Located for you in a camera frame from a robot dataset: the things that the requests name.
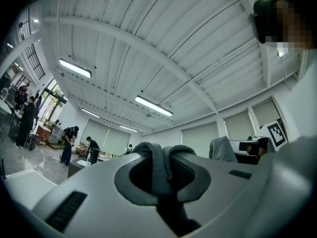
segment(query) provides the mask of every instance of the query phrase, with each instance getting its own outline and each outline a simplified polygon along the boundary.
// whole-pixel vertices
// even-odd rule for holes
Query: floor
[[[59,185],[67,179],[68,167],[59,162],[62,150],[53,150],[49,146],[37,146],[35,150],[16,149],[12,140],[4,138],[0,142],[0,159],[4,160],[5,174],[12,174],[22,170],[35,169],[38,173]],[[78,156],[72,154],[71,160]]]

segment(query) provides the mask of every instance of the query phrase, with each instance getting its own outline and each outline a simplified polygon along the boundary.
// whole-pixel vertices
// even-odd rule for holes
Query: white column
[[[260,133],[259,122],[258,122],[256,114],[254,113],[253,108],[251,106],[248,106],[248,112],[249,112],[249,116],[250,116],[250,119],[251,119],[251,123],[252,123],[252,126],[253,126],[254,133],[256,135],[259,135],[259,133]]]
[[[0,65],[0,77],[2,77],[10,64],[12,64],[23,51],[25,51],[29,46],[31,46],[33,43],[37,42],[41,38],[40,36],[40,31],[32,34],[8,54],[8,56],[3,60],[3,63]]]
[[[216,122],[217,122],[219,137],[227,136],[227,130],[224,125],[223,117],[221,115],[216,115]]]

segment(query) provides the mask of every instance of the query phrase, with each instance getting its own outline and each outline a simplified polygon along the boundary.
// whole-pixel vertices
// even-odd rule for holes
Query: vent
[[[56,230],[63,232],[86,196],[87,194],[77,191],[71,193],[46,222]]]

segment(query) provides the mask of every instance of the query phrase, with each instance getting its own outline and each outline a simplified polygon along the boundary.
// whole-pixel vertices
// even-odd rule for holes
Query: white ceiling
[[[299,68],[297,54],[280,59],[276,49],[263,53],[240,0],[41,3],[41,27],[50,30],[42,43],[52,48],[46,56],[53,57],[53,74],[67,98],[142,132],[217,113]],[[60,58],[89,69],[92,78],[57,69]],[[174,115],[137,105],[137,95]]]

